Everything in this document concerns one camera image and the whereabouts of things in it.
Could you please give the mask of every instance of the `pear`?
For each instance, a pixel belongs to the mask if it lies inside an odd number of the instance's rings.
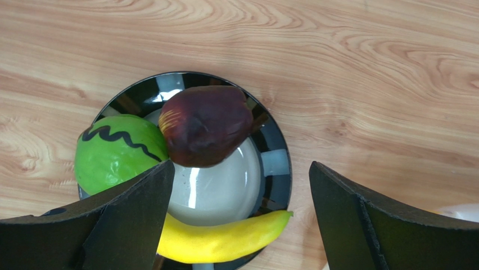
[[[170,98],[158,124],[173,162],[207,168],[221,163],[251,134],[253,114],[241,89],[209,85]]]

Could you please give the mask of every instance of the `black squiggly line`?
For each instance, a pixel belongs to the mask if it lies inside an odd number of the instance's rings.
[[[89,127],[87,130],[83,132],[82,141],[88,142],[89,140],[93,139],[96,134],[100,135],[100,138],[107,142],[115,142],[115,141],[118,141],[119,139],[123,139],[126,145],[128,145],[129,147],[135,148],[135,149],[141,148],[141,150],[143,150],[143,153],[145,155],[151,157],[152,159],[157,160],[158,162],[162,161],[158,156],[156,156],[153,153],[150,153],[146,145],[142,143],[133,143],[130,133],[126,131],[118,131],[110,135],[111,126],[109,125],[104,125],[102,127],[99,127],[90,133],[92,129],[93,129],[93,126]]]

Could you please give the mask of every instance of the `wooden table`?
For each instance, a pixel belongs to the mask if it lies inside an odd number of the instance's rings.
[[[75,142],[128,85],[211,73],[256,96],[294,218],[252,269],[326,264],[313,160],[422,209],[479,202],[476,0],[0,0],[0,218],[78,200]]]

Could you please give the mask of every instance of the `black and white plate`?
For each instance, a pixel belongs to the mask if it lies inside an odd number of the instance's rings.
[[[210,74],[190,71],[163,73],[134,83],[120,92],[100,111],[94,122],[107,116],[133,114],[157,124],[161,108],[170,97],[190,87],[209,85],[235,86],[242,89]],[[232,221],[288,208],[292,172],[283,134],[267,109],[251,94],[242,90],[254,119],[261,120],[262,125],[218,168],[195,171],[197,178],[192,177],[191,169],[175,165],[178,173],[175,174],[169,213],[185,223],[200,221],[198,217],[203,217],[205,213],[211,215],[207,221],[219,224],[225,221],[222,218]],[[215,173],[222,174],[223,177],[211,177]],[[227,183],[225,173],[232,173],[232,184],[229,186],[223,184]],[[80,199],[85,199],[88,194],[79,187],[79,196]],[[213,205],[224,204],[222,200],[225,198],[231,201],[230,208],[233,210],[211,211]],[[232,262],[214,265],[183,264],[157,256],[154,269],[235,270],[248,263],[259,252],[261,250]]]

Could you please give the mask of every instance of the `fake fruit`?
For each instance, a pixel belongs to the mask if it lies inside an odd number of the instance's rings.
[[[171,160],[184,167],[219,164],[250,135],[245,94],[234,86],[192,87],[170,98],[158,124]]]
[[[165,139],[153,123],[135,115],[109,116],[78,138],[75,177],[86,193],[94,195],[166,159]]]
[[[181,263],[236,260],[278,238],[292,214],[279,210],[210,227],[190,226],[166,214],[157,253]]]

